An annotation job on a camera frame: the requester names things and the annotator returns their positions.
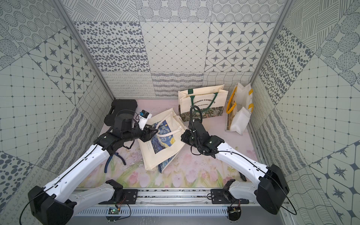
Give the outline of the starry night canvas tote bag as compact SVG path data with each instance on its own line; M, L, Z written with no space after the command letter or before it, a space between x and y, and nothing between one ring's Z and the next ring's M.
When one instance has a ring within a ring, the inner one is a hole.
M144 168L147 171L157 170L162 173L184 147L181 135L185 132L186 126L173 108L152 116L146 124L158 132L149 141L138 140Z

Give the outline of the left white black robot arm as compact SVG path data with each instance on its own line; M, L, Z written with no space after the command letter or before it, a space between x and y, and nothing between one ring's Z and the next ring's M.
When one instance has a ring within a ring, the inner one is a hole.
M35 186L29 191L32 215L43 225L65 225L74 215L98 203L123 202L123 186L115 180L107 180L100 187L78 196L73 192L94 169L124 147L125 142L151 140L158 133L158 129L147 124L151 117L151 113L142 110L136 120L128 110L121 110L114 125L100 135L73 165L45 186Z

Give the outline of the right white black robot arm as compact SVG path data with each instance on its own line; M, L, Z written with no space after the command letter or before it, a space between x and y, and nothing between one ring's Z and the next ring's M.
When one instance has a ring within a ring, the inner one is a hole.
M242 199L255 201L267 212L276 215L287 199L289 187L282 170L275 164L267 166L235 150L222 138L211 136L199 119L191 122L181 135L181 141L195 147L201 155L225 162L251 181L249 186L230 179L223 187L223 198L228 203Z

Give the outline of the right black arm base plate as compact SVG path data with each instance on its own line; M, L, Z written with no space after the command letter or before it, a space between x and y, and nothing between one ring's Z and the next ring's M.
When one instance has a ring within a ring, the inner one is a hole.
M229 191L223 189L211 189L210 190L210 200L212 204L231 204L231 203L240 203L240 204L249 204L248 199L235 199Z

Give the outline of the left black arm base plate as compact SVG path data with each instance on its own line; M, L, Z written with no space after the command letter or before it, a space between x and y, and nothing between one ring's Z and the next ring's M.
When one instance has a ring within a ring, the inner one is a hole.
M100 205L105 204L136 204L138 189L122 189L115 191L113 197L104 202L100 202Z

